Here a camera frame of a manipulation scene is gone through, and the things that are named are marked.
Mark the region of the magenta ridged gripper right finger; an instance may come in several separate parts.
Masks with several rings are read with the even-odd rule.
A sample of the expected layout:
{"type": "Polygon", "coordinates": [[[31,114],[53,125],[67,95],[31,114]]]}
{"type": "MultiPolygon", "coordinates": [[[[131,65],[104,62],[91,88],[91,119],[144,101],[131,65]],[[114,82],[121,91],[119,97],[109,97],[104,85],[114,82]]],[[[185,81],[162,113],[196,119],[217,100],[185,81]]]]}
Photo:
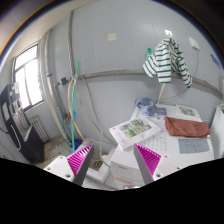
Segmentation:
{"type": "Polygon", "coordinates": [[[134,155],[144,183],[146,185],[152,183],[154,181],[153,174],[160,162],[161,156],[139,144],[134,145],[134,155]]]}

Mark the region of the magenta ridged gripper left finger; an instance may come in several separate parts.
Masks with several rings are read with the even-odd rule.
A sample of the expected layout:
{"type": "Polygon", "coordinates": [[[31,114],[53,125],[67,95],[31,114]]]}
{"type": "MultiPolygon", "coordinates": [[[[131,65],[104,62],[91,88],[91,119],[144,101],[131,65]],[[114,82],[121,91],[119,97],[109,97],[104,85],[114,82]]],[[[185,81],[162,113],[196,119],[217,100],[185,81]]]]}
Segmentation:
{"type": "Polygon", "coordinates": [[[76,185],[81,186],[83,184],[93,154],[94,146],[88,145],[67,157],[68,164],[74,174],[73,183],[76,185]]]}

